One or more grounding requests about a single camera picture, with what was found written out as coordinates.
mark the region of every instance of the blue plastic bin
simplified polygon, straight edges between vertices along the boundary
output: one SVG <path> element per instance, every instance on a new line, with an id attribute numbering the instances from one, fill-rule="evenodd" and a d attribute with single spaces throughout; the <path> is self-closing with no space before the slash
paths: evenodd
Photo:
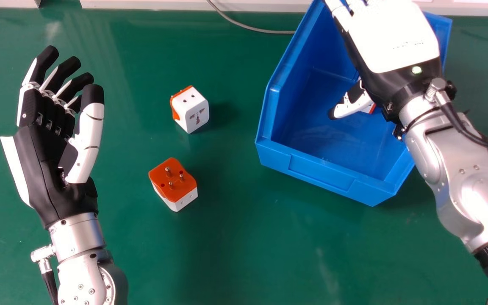
<path id="1" fill-rule="evenodd" d="M 444 64 L 452 21 L 426 17 Z M 269 81 L 255 145 L 264 166 L 376 206 L 397 193 L 414 162 L 379 109 L 329 120 L 357 79 L 329 10 L 314 0 Z"/>

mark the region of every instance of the robotic arm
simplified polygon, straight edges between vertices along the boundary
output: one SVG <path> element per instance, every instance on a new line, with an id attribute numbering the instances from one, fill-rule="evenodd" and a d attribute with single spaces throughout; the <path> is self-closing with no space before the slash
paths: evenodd
<path id="1" fill-rule="evenodd" d="M 127 279 L 105 249 L 97 190 L 89 177 L 103 129 L 103 89 L 89 73 L 64 84 L 80 68 L 74 56 L 45 79 L 57 58 L 58 50 L 48 46 L 33 60 L 19 92 L 18 131 L 1 137 L 20 198 L 39 214 L 52 240 L 33 251 L 31 260 L 39 264 L 53 305 L 125 305 Z M 49 262 L 53 255 L 58 289 Z"/>
<path id="2" fill-rule="evenodd" d="M 444 80 L 430 25 L 410 0 L 325 3 L 360 74 L 364 93 L 358 98 L 364 103 L 370 96 L 397 125 L 394 135 L 434 192 L 440 222 L 488 276 L 488 140 L 455 112 L 456 89 Z M 335 107 L 329 116 L 351 113 Z"/>

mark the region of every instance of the white baseboard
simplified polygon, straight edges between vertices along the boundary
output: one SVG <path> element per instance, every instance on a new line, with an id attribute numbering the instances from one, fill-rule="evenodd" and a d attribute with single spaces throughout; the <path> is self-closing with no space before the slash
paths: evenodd
<path id="1" fill-rule="evenodd" d="M 205 0 L 80 0 L 83 8 L 139 10 L 212 10 Z M 438 15 L 488 16 L 488 4 L 454 0 L 417 0 L 424 10 Z M 216 0 L 223 11 L 306 12 L 311 0 Z"/>
<path id="2" fill-rule="evenodd" d="M 0 0 L 0 8 L 39 8 L 40 4 L 41 0 Z"/>

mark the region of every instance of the bolt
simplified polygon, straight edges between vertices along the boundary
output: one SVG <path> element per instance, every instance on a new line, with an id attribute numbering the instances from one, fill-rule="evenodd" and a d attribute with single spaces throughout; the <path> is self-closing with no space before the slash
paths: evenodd
<path id="1" fill-rule="evenodd" d="M 414 66 L 412 67 L 412 73 L 415 75 L 420 75 L 423 72 L 423 69 L 421 69 L 420 66 Z"/>
<path id="2" fill-rule="evenodd" d="M 430 85 L 428 85 L 427 92 L 424 94 L 424 99 L 428 100 L 429 103 L 433 103 L 436 92 L 445 89 L 446 84 L 446 81 L 441 78 L 432 79 Z"/>

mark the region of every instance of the green table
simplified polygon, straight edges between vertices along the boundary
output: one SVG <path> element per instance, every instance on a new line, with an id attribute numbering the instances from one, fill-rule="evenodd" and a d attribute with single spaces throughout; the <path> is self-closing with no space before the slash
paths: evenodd
<path id="1" fill-rule="evenodd" d="M 302 15 L 238 17 L 292 29 Z M 49 1 L 40 10 L 1 9 L 0 135 L 15 132 L 20 82 L 47 44 L 81 58 L 81 71 L 103 85 L 106 123 L 92 176 L 131 305 L 484 303 L 486 276 L 441 226 L 417 172 L 399 195 L 370 208 L 259 164 L 253 141 L 263 93 L 289 40 L 214 12 L 88 11 Z M 455 19 L 446 73 L 459 87 L 459 108 L 471 108 L 488 134 L 488 19 Z M 211 103 L 211 121 L 187 135 L 171 119 L 169 98 L 190 84 Z M 199 198 L 179 213 L 147 177 L 169 157 L 198 181 Z M 0 146 L 0 305 L 49 303 L 29 259 L 48 243 Z"/>

